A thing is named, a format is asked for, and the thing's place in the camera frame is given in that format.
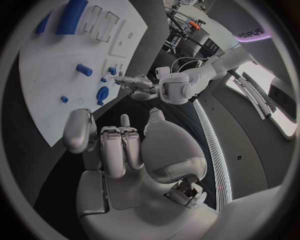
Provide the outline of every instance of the light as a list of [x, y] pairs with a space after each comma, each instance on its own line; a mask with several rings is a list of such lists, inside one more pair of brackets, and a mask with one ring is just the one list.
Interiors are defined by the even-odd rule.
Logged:
[[235, 37], [235, 39], [236, 39], [238, 42], [240, 42], [240, 43], [255, 42], [255, 41], [264, 40], [264, 39], [269, 39], [269, 38], [271, 38], [271, 35], [262, 36], [262, 37], [256, 37], [256, 38], [251, 38], [251, 39], [241, 39], [241, 38]]

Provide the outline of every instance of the white board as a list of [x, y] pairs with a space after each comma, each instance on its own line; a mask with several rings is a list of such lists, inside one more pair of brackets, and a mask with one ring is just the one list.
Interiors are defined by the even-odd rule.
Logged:
[[[62, 136], [72, 110], [93, 112], [101, 87], [109, 88], [104, 105], [115, 99], [120, 85], [108, 72], [126, 69], [147, 25], [127, 0], [89, 0], [74, 35], [56, 35], [60, 17], [68, 3], [52, 10], [45, 31], [32, 33], [19, 53], [19, 73], [31, 117], [52, 147]], [[76, 71], [78, 64], [92, 69], [91, 76]], [[67, 103], [61, 97], [68, 98]]]

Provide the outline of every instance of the blue object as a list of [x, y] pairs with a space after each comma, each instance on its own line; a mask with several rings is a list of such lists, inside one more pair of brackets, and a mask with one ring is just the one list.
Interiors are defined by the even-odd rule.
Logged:
[[58, 23], [57, 35], [75, 34], [78, 22], [88, 4], [87, 0], [70, 0], [66, 5]]
[[36, 34], [41, 34], [45, 31], [45, 28], [46, 28], [46, 24], [48, 22], [48, 19], [49, 19], [49, 16], [50, 16], [50, 13], [45, 16], [45, 18], [39, 23], [39, 25], [37, 26], [36, 30], [35, 30], [35, 33]]
[[117, 70], [114, 67], [109, 67], [108, 71], [110, 72], [111, 75], [116, 75], [117, 74]]
[[66, 96], [62, 96], [60, 99], [64, 104], [66, 104], [69, 101], [69, 99]]
[[82, 74], [86, 75], [86, 76], [91, 76], [92, 73], [93, 73], [93, 70], [88, 68], [87, 66], [84, 66], [82, 64], [78, 64], [77, 67], [76, 67], [76, 70], [78, 72], [81, 72]]
[[98, 93], [97, 93], [97, 96], [96, 96], [96, 98], [97, 98], [97, 100], [98, 100], [97, 104], [98, 104], [99, 106], [103, 106], [103, 104], [104, 104], [104, 103], [103, 103], [103, 100], [108, 98], [109, 92], [110, 92], [110, 90], [109, 90], [109, 88], [106, 87], [106, 86], [103, 86], [103, 87], [101, 87], [101, 88], [99, 89], [99, 91], [98, 91]]

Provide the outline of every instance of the blue round piece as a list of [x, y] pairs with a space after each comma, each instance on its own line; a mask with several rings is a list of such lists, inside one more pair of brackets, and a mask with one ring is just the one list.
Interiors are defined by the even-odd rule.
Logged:
[[62, 97], [60, 98], [60, 100], [61, 100], [64, 104], [66, 104], [66, 103], [69, 101], [69, 99], [68, 99], [66, 96], [62, 96]]
[[96, 98], [97, 98], [97, 100], [98, 100], [97, 104], [98, 104], [99, 106], [102, 106], [102, 105], [104, 104], [104, 103], [103, 103], [103, 100], [108, 98], [109, 93], [110, 93], [110, 90], [109, 90], [109, 88], [106, 87], [106, 86], [103, 86], [103, 87], [101, 87], [101, 88], [99, 89], [99, 91], [98, 91], [98, 93], [97, 93], [97, 96], [96, 96]]
[[77, 67], [76, 67], [76, 70], [86, 76], [91, 76], [92, 73], [93, 73], [93, 70], [88, 68], [87, 66], [84, 66], [82, 64], [78, 64]]
[[115, 69], [114, 67], [109, 67], [108, 71], [111, 75], [116, 75], [117, 74], [117, 69]]

